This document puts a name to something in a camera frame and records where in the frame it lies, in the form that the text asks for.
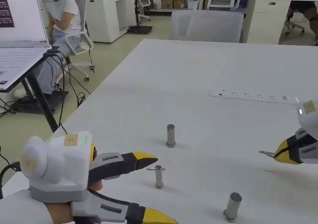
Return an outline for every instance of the white t-shirt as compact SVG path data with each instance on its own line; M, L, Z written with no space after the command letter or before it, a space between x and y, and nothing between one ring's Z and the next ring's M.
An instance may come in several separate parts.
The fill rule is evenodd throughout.
M80 10L75 0L59 0L45 4L47 12L55 19L61 20L64 12L73 14L73 18L69 27L66 30L60 29L57 25L53 28L67 34L74 34L81 31Z

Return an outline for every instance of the gray mesh chair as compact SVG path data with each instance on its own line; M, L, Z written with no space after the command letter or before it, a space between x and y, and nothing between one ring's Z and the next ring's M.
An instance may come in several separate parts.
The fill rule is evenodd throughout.
M85 27L85 25L86 25L86 0L75 0L75 2L79 7L82 30L79 33L68 34L65 36L66 43L69 46L73 56L77 56L77 55L82 54L82 53L90 52L94 48L94 43L92 42L92 40L88 36L87 30ZM81 37L81 42L77 48L73 48L69 43L69 38L71 38L73 36L80 36ZM89 75L81 68L88 67L91 71L94 71L94 64L92 64L91 61L87 62L87 63L72 63L70 58L66 58L66 63L69 64L69 66L67 66L67 68L65 68L66 70L68 68L76 70L84 75L85 81L89 81ZM63 73L61 73L57 77L56 84L59 84L59 81L62 79L62 77L63 77Z
M215 10L175 10L171 40L238 43L243 14Z

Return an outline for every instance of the laptop keyboard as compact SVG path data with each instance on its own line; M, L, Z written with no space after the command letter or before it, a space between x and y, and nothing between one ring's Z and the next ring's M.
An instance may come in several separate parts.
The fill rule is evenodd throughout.
M0 68L20 68L37 53L31 52L0 52Z

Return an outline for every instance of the cardboard box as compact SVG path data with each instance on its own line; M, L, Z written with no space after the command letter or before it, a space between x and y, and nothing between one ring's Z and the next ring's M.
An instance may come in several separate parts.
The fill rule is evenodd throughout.
M153 0L153 5L155 9L161 9L161 0Z
M175 0L173 2L173 8L175 9L183 9L184 8L184 2L181 0Z
M163 9L173 9L173 0L161 0Z

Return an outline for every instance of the person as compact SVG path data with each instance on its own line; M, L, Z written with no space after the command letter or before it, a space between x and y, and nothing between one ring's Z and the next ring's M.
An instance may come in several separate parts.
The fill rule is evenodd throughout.
M299 11L309 21L310 29L314 32L314 46L318 45L318 14L317 8L313 1L298 1L293 0L290 3L287 16L290 16L294 11Z
M90 187L102 189L102 182ZM73 221L70 203L44 204L31 199L28 190L21 190L0 200L1 224L64 224Z
M45 9L49 16L49 25L47 28L48 39L52 46L58 46L66 57L71 54L71 49L66 44L65 36L75 34L81 31L80 10L75 0L54 0L45 4ZM79 36L72 36L68 39L72 48L80 44ZM51 95L55 90L55 79L62 71L61 63L58 57L48 58L35 71L37 80L45 95ZM18 88L14 93L16 98L26 96L24 88Z

